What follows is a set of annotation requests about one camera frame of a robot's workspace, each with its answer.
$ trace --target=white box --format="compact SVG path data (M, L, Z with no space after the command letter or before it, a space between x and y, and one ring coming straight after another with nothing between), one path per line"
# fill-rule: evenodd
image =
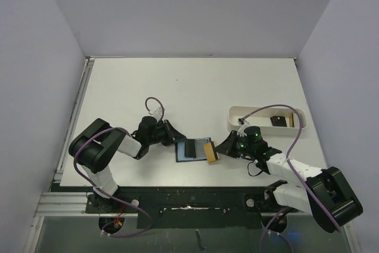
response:
M232 106L229 108L228 115L228 131L238 130L238 119L255 111L261 107L246 107L246 106ZM304 112L300 109L296 109L301 115L303 122L303 130L307 127L307 118ZM294 114L294 127L290 127L290 115L292 110L287 108L267 108L261 110L246 119L252 126L258 126L261 128L262 135L272 136L296 136L299 128L299 120ZM284 116L287 122L287 127L274 127L271 123L271 117Z

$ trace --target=purple cable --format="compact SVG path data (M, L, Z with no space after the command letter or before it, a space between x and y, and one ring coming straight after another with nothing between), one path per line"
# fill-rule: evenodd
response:
M158 122L160 122L160 121L163 120L163 117L165 116L165 108L163 107L162 102L160 102L157 98L155 98L155 97L147 97L146 100L144 101L144 106L146 107L146 109L147 109L149 112L150 112L150 109L149 109L149 107L147 106L147 102L148 102L150 99L153 99L153 100L157 101L158 104L160 105L160 107L162 108L162 115L161 115L161 117L160 117L160 119L159 119L159 121L158 121Z
M147 228L144 228L142 230L139 230L137 232L134 232L134 233L128 233L128 234L123 234L123 235L115 235L115 234L111 234L110 236L112 237L119 237L119 238L123 238L123 237L132 237L132 236L136 236L138 234L141 234L145 231L148 231L152 226L153 226L153 219L152 217L146 212L144 211L143 209L141 209L140 207L137 207L131 203L128 203L127 201L123 201L119 198L116 198L108 193L106 193L105 191L103 191L101 188L98 188L97 185L93 182L93 180L89 179L86 175L84 175L78 168L78 157L79 157L79 154L93 141L95 140L96 138L98 138L99 136L101 136L102 134L104 133L108 133L108 132L111 132L112 130L115 130L115 129L122 129L122 128L118 128L118 127L111 127L109 129L106 129L106 130L103 130L97 134L95 134L93 137L89 138L79 149L78 151L75 153L74 157L73 157L73 167L75 168L75 171L81 176L83 177L84 179L86 179L93 187L95 187L101 194L121 203L121 204L124 204L126 206L130 206L136 210L138 210L139 212L143 213L145 216L147 216L151 223L150 225L147 227Z
M278 211L275 216L272 217L272 219L267 223L266 227L264 228L264 231L262 232L262 235L261 235L261 238L259 240L259 252L262 253L262 248L263 248L263 238L265 237L265 233L268 231L268 228L270 227L270 225L274 222L274 220L279 216L279 214L281 214L282 212L286 211L286 210L289 210L290 208L289 207L284 207L282 208L280 211ZM291 242L288 240L287 237L285 237L283 234L281 233L278 233L276 231L273 231L271 230L271 232L273 233L276 233L277 235L279 235L280 237L282 237L286 243L288 244L288 246L290 247L291 249L291 253L294 253L294 248L291 244Z
M271 107L285 107L285 108L288 108L288 109L291 109L295 114L296 116L298 117L298 121L299 121L299 128L298 128L298 133L297 133L297 136L294 140L294 142L291 144L290 148L288 148L288 151L287 153L285 154L285 158L288 158L290 156L290 152L292 151L292 149L294 148L295 144L297 143L298 139L300 138L300 135L301 135L301 131L303 130L303 121L301 119L301 115L299 114L299 112L289 106L289 105L285 105L285 104L274 104L274 105L269 105L269 106L266 106L266 107L262 107L262 108L259 108L249 114L247 114L246 116L244 116L242 119L243 120L246 120L248 117L250 117L252 114L255 114L261 110L264 110L264 109L267 109L267 108L271 108ZM319 205L319 207L323 210L323 212L326 214L326 216L330 219L330 221L333 223L333 225L336 227L337 231L340 232L341 231L341 227L339 226L339 224L337 223L337 221L335 220L335 218L332 216L331 213L329 213L329 211L327 210L327 208L325 208L325 206L321 203L321 201L316 197L316 195L312 192L312 190L308 187L308 185L306 184L305 180L300 176L300 174L296 171L294 165L291 163L291 160L290 159L287 159L287 163L288 165L290 166L291 170L293 171L293 173L296 175L296 177L299 179L299 181L301 182L301 184L304 186L304 188L307 190L307 192L309 193L309 195L312 197L312 199Z

